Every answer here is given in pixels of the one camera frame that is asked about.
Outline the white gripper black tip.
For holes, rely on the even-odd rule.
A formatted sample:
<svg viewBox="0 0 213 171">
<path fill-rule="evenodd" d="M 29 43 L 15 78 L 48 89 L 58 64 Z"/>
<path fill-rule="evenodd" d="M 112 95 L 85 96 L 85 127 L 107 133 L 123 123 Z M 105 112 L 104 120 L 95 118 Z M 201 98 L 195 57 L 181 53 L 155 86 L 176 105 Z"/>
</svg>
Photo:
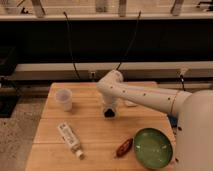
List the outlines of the white gripper black tip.
<svg viewBox="0 0 213 171">
<path fill-rule="evenodd" d="M 105 118 L 114 118 L 117 113 L 117 99 L 111 96 L 103 96 L 102 111 Z"/>
</svg>

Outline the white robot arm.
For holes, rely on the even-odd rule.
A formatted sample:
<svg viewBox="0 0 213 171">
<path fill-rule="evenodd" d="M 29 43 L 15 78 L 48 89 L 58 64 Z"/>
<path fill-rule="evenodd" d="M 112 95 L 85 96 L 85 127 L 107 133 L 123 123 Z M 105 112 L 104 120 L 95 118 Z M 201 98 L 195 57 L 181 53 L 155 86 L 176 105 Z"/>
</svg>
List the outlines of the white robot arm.
<svg viewBox="0 0 213 171">
<path fill-rule="evenodd" d="M 178 119 L 174 171 L 213 171 L 213 90 L 195 93 L 128 85 L 118 70 L 97 82 L 104 111 L 118 98 L 158 110 Z"/>
</svg>

